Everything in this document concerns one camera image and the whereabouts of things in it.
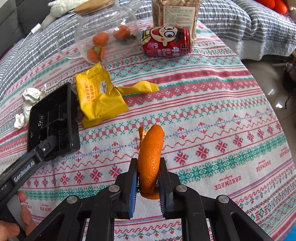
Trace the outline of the white paper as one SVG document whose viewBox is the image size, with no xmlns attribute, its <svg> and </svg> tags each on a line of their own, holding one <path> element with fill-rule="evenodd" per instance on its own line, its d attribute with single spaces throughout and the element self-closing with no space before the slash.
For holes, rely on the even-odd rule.
<svg viewBox="0 0 296 241">
<path fill-rule="evenodd" d="M 29 87 L 23 93 L 23 112 L 15 115 L 14 127 L 22 128 L 29 122 L 32 107 L 46 96 L 46 84 L 41 89 Z"/>
</svg>

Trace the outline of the grey striped quilt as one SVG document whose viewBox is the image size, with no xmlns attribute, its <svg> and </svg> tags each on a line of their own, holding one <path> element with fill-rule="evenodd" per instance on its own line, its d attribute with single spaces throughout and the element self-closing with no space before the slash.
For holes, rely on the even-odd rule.
<svg viewBox="0 0 296 241">
<path fill-rule="evenodd" d="M 66 14 L 48 27 L 16 42 L 1 56 L 1 97 L 29 70 L 57 53 L 60 29 L 74 19 Z M 198 20 L 240 59 L 288 56 L 295 49 L 295 22 L 255 1 L 203 1 Z"/>
</svg>

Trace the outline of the black plastic tray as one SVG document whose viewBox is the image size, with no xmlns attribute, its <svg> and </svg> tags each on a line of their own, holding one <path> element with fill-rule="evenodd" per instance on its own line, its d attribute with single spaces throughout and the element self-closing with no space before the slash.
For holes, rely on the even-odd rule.
<svg viewBox="0 0 296 241">
<path fill-rule="evenodd" d="M 27 150 L 31 151 L 49 136 L 56 137 L 55 148 L 46 161 L 80 149 L 77 96 L 66 83 L 35 104 L 30 111 Z"/>
</svg>

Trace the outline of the yellow snack wrapper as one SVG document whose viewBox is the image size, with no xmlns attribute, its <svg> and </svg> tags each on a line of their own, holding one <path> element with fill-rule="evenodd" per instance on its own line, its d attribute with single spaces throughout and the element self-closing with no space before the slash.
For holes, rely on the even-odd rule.
<svg viewBox="0 0 296 241">
<path fill-rule="evenodd" d="M 100 63 L 85 72 L 75 75 L 80 109 L 84 113 L 84 128 L 94 127 L 101 122 L 129 111 L 123 96 L 135 93 L 159 91 L 155 83 L 139 81 L 130 87 L 113 85 L 109 73 Z"/>
</svg>

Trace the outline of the white plush toy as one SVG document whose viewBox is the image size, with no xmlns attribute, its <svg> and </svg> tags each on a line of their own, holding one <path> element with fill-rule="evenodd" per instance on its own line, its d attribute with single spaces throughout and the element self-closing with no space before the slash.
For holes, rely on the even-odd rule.
<svg viewBox="0 0 296 241">
<path fill-rule="evenodd" d="M 42 21 L 41 28 L 45 29 L 57 18 L 65 15 L 85 2 L 87 2 L 87 0 L 56 0 L 49 2 L 48 7 L 50 8 L 50 13 Z"/>
</svg>

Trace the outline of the dark grey sofa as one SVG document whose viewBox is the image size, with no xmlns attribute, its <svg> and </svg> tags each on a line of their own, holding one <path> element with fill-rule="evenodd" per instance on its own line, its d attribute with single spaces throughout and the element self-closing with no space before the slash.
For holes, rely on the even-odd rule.
<svg viewBox="0 0 296 241">
<path fill-rule="evenodd" d="M 50 12 L 50 1 L 6 1 L 1 6 L 1 56 Z"/>
</svg>

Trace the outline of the glass jar with wooden lid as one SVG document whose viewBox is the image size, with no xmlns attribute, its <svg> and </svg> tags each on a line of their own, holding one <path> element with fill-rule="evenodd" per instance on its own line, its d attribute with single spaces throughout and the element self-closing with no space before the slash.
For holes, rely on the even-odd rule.
<svg viewBox="0 0 296 241">
<path fill-rule="evenodd" d="M 122 60 L 140 51 L 135 16 L 142 1 L 87 1 L 74 9 L 74 19 L 57 35 L 57 50 L 68 59 L 84 58 L 91 64 Z"/>
</svg>

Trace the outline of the orange peel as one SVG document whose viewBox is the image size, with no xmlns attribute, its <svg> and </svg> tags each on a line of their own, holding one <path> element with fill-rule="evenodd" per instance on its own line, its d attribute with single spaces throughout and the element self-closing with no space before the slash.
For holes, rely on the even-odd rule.
<svg viewBox="0 0 296 241">
<path fill-rule="evenodd" d="M 159 199 L 157 179 L 164 145 L 164 131 L 160 125 L 154 124 L 147 131 L 141 126 L 138 132 L 140 138 L 137 159 L 139 191 L 142 197 L 157 200 Z"/>
</svg>

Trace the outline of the tangerine in jar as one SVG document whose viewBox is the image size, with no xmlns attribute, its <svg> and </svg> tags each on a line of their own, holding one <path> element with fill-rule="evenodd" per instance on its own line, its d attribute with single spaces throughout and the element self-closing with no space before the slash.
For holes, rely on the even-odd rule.
<svg viewBox="0 0 296 241">
<path fill-rule="evenodd" d="M 125 39 L 130 36 L 130 29 L 126 25 L 120 25 L 114 29 L 113 36 L 117 40 Z"/>
<path fill-rule="evenodd" d="M 93 36 L 93 44 L 99 47 L 104 46 L 109 40 L 109 36 L 106 32 L 100 32 Z"/>
<path fill-rule="evenodd" d="M 87 51 L 87 59 L 90 62 L 98 63 L 104 57 L 104 49 L 102 47 L 94 46 Z"/>
</svg>

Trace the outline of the white power adapter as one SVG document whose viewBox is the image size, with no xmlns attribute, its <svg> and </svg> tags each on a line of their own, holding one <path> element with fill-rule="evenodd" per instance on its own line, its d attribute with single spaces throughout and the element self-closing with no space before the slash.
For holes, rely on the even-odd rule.
<svg viewBox="0 0 296 241">
<path fill-rule="evenodd" d="M 30 30 L 30 34 L 35 34 L 37 33 L 39 30 L 41 30 L 42 26 L 40 23 L 37 23 L 31 30 Z"/>
</svg>

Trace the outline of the red cushion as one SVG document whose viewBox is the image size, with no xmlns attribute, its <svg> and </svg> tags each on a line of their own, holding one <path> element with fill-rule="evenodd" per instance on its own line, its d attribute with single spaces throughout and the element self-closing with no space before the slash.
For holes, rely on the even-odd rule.
<svg viewBox="0 0 296 241">
<path fill-rule="evenodd" d="M 288 12 L 288 7 L 282 0 L 256 0 L 256 2 L 282 15 L 285 15 Z"/>
</svg>

